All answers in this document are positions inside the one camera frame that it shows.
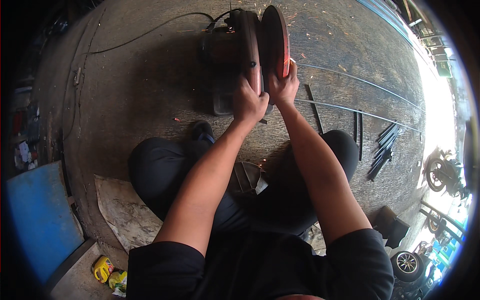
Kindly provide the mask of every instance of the motorcycle wheel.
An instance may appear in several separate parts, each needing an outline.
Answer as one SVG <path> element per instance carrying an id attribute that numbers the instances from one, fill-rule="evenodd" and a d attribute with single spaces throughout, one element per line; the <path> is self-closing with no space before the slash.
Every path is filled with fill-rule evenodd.
<path id="1" fill-rule="evenodd" d="M 427 183 L 428 186 L 432 189 L 434 192 L 440 192 L 443 190 L 444 186 L 446 185 L 445 182 L 441 181 L 439 178 L 435 177 L 435 174 L 433 171 L 436 169 L 439 169 L 445 173 L 447 173 L 447 166 L 445 165 L 444 161 L 442 161 L 439 158 L 433 158 L 428 162 L 427 165 Z"/>

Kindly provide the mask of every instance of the paper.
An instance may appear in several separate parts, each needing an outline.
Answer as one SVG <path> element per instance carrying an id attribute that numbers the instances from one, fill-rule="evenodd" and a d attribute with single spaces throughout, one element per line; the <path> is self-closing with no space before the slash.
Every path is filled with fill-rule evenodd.
<path id="1" fill-rule="evenodd" d="M 18 148 L 20 149 L 20 156 L 22 157 L 22 161 L 27 162 L 28 154 L 30 153 L 27 143 L 26 142 L 21 143 L 20 145 L 18 145 Z"/>

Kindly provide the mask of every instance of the blue panel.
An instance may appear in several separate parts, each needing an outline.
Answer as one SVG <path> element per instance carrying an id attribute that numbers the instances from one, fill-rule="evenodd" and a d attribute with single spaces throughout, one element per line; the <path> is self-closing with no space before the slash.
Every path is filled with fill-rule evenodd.
<path id="1" fill-rule="evenodd" d="M 10 179 L 7 195 L 20 244 L 44 284 L 84 241 L 68 205 L 61 162 Z"/>

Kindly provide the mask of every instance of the knee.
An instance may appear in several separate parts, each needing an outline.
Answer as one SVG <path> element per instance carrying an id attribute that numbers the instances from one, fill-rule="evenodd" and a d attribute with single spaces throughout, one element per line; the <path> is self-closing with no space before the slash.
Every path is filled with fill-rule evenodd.
<path id="1" fill-rule="evenodd" d="M 343 130 L 331 130 L 322 135 L 322 137 L 335 141 L 336 144 L 340 144 L 346 148 L 354 148 L 358 151 L 357 143 L 353 138 Z"/>
<path id="2" fill-rule="evenodd" d="M 137 162 L 139 160 L 149 157 L 155 149 L 167 149 L 172 144 L 172 141 L 161 137 L 152 137 L 139 143 L 130 153 L 128 162 Z"/>

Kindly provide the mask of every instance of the motorcycle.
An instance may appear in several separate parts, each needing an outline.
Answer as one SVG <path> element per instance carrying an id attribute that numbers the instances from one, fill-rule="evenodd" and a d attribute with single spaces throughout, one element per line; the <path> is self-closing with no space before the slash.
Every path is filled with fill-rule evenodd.
<path id="1" fill-rule="evenodd" d="M 440 150 L 442 158 L 430 157 L 426 163 L 424 173 L 428 186 L 434 192 L 440 192 L 446 186 L 445 192 L 452 197 L 464 200 L 469 195 L 469 190 L 462 183 L 462 164 L 455 158 L 450 150 Z"/>

